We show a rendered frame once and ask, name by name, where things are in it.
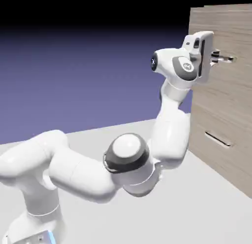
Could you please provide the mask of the light wood cabinet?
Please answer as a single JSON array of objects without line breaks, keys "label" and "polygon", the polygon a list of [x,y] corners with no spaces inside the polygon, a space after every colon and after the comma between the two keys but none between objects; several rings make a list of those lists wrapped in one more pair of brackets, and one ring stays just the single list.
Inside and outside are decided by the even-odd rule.
[{"label": "light wood cabinet", "polygon": [[194,86],[189,149],[252,198],[252,3],[192,8],[189,33],[203,30],[235,62]]}]

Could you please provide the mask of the light wood drawer front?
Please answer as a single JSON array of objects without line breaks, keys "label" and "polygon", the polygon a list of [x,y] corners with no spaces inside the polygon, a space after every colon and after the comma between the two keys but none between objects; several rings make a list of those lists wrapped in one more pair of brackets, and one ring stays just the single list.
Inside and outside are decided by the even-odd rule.
[{"label": "light wood drawer front", "polygon": [[[233,143],[225,148],[207,138],[210,131]],[[233,123],[195,104],[191,108],[189,149],[209,167],[252,199],[252,127]]]},{"label": "light wood drawer front", "polygon": [[213,47],[234,63],[212,67],[207,97],[217,114],[252,127],[252,4],[212,5],[190,11],[189,32],[214,32]]}]

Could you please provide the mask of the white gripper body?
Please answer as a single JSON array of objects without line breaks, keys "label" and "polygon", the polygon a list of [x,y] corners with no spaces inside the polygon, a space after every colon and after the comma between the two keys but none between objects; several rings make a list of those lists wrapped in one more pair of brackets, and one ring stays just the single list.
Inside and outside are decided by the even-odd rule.
[{"label": "white gripper body", "polygon": [[213,48],[214,33],[212,31],[197,32],[200,39],[199,51],[201,62],[198,67],[197,84],[204,84],[208,81],[211,70],[211,58]]}]

